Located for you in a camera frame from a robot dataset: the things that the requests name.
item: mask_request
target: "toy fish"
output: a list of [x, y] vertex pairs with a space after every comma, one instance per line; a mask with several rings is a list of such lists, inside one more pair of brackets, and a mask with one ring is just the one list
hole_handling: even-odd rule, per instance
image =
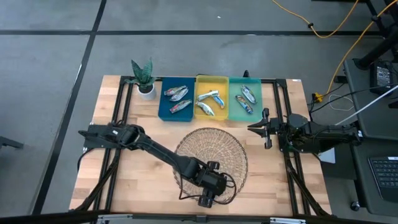
[[219, 96], [213, 96], [213, 99], [219, 104], [221, 109], [224, 109], [224, 101]]
[[251, 106], [244, 100], [243, 96], [241, 95], [236, 95], [235, 96], [236, 100], [241, 104], [241, 106], [248, 112], [249, 114], [253, 114], [253, 109]]
[[188, 88], [184, 88], [178, 92], [176, 92], [171, 98], [170, 101], [178, 101], [181, 100], [188, 93]]
[[191, 103], [192, 103], [192, 100], [183, 100], [183, 101], [177, 103], [176, 105], [174, 105], [172, 108], [170, 108], [170, 112], [175, 113], [177, 111], [180, 111], [180, 110], [186, 108]]
[[209, 107], [209, 105], [207, 105], [207, 104], [205, 104], [205, 103], [202, 103], [202, 102], [199, 102], [199, 101], [197, 101], [197, 105], [198, 105], [207, 115], [210, 115], [210, 116], [214, 116], [214, 115], [215, 115], [214, 112], [213, 112], [213, 110]]
[[180, 91], [186, 87], [187, 86], [183, 85], [183, 86], [179, 86], [179, 87], [169, 88], [168, 90], [164, 91], [164, 95], [172, 96], [172, 95], [176, 94], [178, 91]]
[[242, 85], [242, 93], [243, 95], [250, 101], [250, 103], [256, 104], [256, 97], [254, 96], [253, 92], [245, 85]]
[[209, 96], [219, 96], [218, 90], [211, 90], [209, 93], [199, 95], [197, 100], [202, 101], [202, 100], [208, 98]]

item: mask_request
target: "white cable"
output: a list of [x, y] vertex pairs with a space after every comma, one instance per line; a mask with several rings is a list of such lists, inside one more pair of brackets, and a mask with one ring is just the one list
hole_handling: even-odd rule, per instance
[[340, 121], [339, 123], [337, 123], [337, 124], [335, 124], [335, 125], [339, 125], [339, 124], [345, 122], [346, 120], [352, 118], [353, 116], [359, 114], [360, 112], [362, 112], [363, 110], [365, 110], [366, 108], [368, 108], [369, 106], [371, 106], [373, 103], [375, 103], [377, 100], [380, 100], [381, 98], [385, 97], [387, 94], [389, 94], [390, 92], [394, 91], [394, 90], [397, 89], [397, 88], [398, 88], [398, 85], [395, 86], [394, 88], [390, 89], [389, 91], [385, 92], [385, 94], [383, 94], [383, 95], [377, 97], [375, 100], [373, 100], [372, 102], [370, 102], [368, 105], [364, 106], [364, 107], [363, 107], [362, 109], [360, 109], [359, 111], [353, 113], [351, 116], [349, 116], [348, 118], [346, 118], [346, 119]]
[[[329, 96], [329, 102], [330, 102], [330, 97], [331, 97], [331, 96], [341, 97], [341, 96], [339, 96], [339, 95], [332, 94], [332, 95]], [[347, 96], [344, 96], [343, 98], [346, 99], [346, 100], [350, 100], [350, 102], [354, 103], [354, 102], [352, 101], [352, 99], [348, 98]], [[330, 108], [332, 108], [333, 110], [340, 110], [340, 111], [350, 111], [351, 109], [354, 108], [354, 106], [350, 107], [349, 109], [334, 108], [334, 107], [331, 105], [331, 103], [329, 103], [329, 106], [330, 106]]]

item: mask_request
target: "butcher block tabletop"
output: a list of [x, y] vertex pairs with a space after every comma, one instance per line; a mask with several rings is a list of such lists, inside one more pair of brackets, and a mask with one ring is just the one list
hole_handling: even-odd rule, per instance
[[[111, 121], [120, 76], [105, 75], [93, 115], [94, 124]], [[308, 109], [300, 80], [286, 80], [293, 113], [307, 118]], [[122, 117], [127, 85], [124, 86], [119, 118]], [[162, 82], [155, 82], [156, 99], [143, 101], [133, 88], [127, 124], [137, 124], [153, 140], [174, 151], [179, 142], [198, 128], [219, 128], [232, 134], [242, 144], [248, 158], [248, 177], [244, 187], [228, 205], [199, 207], [196, 200], [179, 200], [180, 189], [172, 167], [142, 150], [122, 150], [111, 212], [163, 213], [198, 215], [291, 216], [289, 188], [283, 154], [272, 135], [273, 146], [264, 149], [264, 138], [247, 130], [247, 122], [192, 119], [192, 122], [165, 122], [159, 119], [159, 95]], [[282, 89], [279, 90], [283, 114], [286, 114]], [[272, 84], [262, 84], [262, 105], [269, 108], [270, 118], [277, 117]], [[321, 165], [311, 154], [301, 154], [305, 183], [322, 208], [330, 211]], [[93, 190], [100, 176], [104, 149], [94, 149], [81, 161], [70, 208], [76, 208]], [[104, 209], [108, 184], [102, 192], [100, 209]], [[295, 186], [298, 209], [303, 213], [300, 191]]]

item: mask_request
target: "keyboard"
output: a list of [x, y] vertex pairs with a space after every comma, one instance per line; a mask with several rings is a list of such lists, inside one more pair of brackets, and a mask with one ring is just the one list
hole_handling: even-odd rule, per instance
[[380, 196], [398, 202], [398, 156], [369, 158]]

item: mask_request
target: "wicker basket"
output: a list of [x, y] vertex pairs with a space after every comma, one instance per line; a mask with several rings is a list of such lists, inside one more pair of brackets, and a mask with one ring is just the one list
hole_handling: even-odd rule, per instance
[[[207, 163], [220, 163], [218, 172], [232, 176], [237, 193], [243, 188], [248, 175], [248, 158], [239, 141], [230, 133], [216, 128], [200, 128], [185, 136], [177, 146], [175, 153], [180, 156], [196, 157]], [[174, 169], [174, 178], [180, 187], [180, 174]], [[183, 192], [187, 195], [201, 195], [203, 188], [183, 180]], [[227, 187], [222, 195], [215, 199], [227, 202], [234, 195], [234, 189]]]

